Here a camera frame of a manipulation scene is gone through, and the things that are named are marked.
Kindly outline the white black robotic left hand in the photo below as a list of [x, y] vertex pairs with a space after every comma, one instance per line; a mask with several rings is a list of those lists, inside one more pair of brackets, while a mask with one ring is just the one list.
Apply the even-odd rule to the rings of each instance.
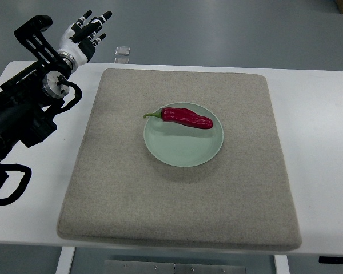
[[67, 28], [60, 39], [57, 53], [70, 62], [72, 70], [91, 60], [97, 46], [106, 38], [105, 33], [99, 34], [99, 32], [113, 13], [106, 11], [93, 18], [90, 18], [91, 15], [91, 10], [85, 12]]

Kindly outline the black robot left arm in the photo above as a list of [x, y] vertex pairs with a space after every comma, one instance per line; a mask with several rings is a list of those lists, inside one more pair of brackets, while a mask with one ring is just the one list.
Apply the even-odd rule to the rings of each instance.
[[27, 166], [1, 161], [18, 142], [31, 147], [44, 141], [57, 129], [54, 117], [70, 110], [82, 98], [81, 89], [68, 81], [74, 65], [42, 34], [52, 23], [50, 16], [36, 15], [14, 32], [37, 61], [1, 85], [0, 206], [18, 200], [32, 174]]

